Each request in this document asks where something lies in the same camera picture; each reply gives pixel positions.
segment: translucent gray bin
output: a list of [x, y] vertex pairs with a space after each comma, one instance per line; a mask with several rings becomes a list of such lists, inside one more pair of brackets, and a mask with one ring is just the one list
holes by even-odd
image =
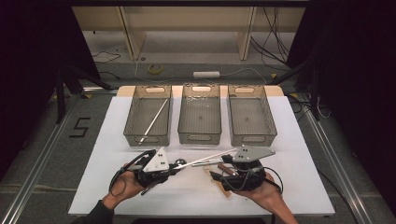
[[219, 85], [183, 85], [177, 131], [181, 144], [219, 144], [221, 136]]
[[269, 147], [277, 132], [264, 86], [229, 86], [231, 145]]
[[169, 146], [172, 86], [136, 86], [124, 135], [131, 147]]

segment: white tabletop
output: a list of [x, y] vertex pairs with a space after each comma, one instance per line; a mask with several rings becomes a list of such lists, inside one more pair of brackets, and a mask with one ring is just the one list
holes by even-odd
[[[271, 145], [276, 154], [261, 159], [263, 166], [276, 170], [284, 184], [283, 198], [294, 215], [328, 216], [334, 210], [318, 176], [301, 130], [286, 97], [268, 97], [277, 129]], [[107, 194], [109, 182], [120, 167], [142, 152], [130, 147], [123, 135], [132, 97], [114, 97], [106, 113], [85, 173], [69, 214], [87, 215]], [[221, 97], [221, 139], [215, 147], [181, 145], [177, 125], [180, 98], [173, 102], [171, 143], [165, 147], [170, 162], [187, 162], [233, 148], [230, 141], [226, 98]], [[226, 197], [203, 167], [187, 167], [144, 196], [122, 202], [116, 215], [131, 217], [257, 217], [269, 214], [251, 200], [232, 194]]]

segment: roll of tape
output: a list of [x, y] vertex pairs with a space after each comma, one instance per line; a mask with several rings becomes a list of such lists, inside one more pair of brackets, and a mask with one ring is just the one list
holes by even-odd
[[148, 72], [152, 75], [159, 75], [163, 71], [161, 64], [152, 64], [148, 67]]

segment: person's left hand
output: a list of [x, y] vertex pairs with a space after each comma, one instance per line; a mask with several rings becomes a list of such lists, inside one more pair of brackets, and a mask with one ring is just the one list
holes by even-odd
[[134, 179], [134, 173], [127, 171], [120, 175], [111, 191], [103, 198], [102, 202], [113, 210], [120, 202], [133, 198], [144, 188]]

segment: white power strip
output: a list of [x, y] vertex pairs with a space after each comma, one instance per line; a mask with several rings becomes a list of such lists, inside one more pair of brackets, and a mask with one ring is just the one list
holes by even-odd
[[220, 77], [220, 72], [194, 72], [195, 78]]

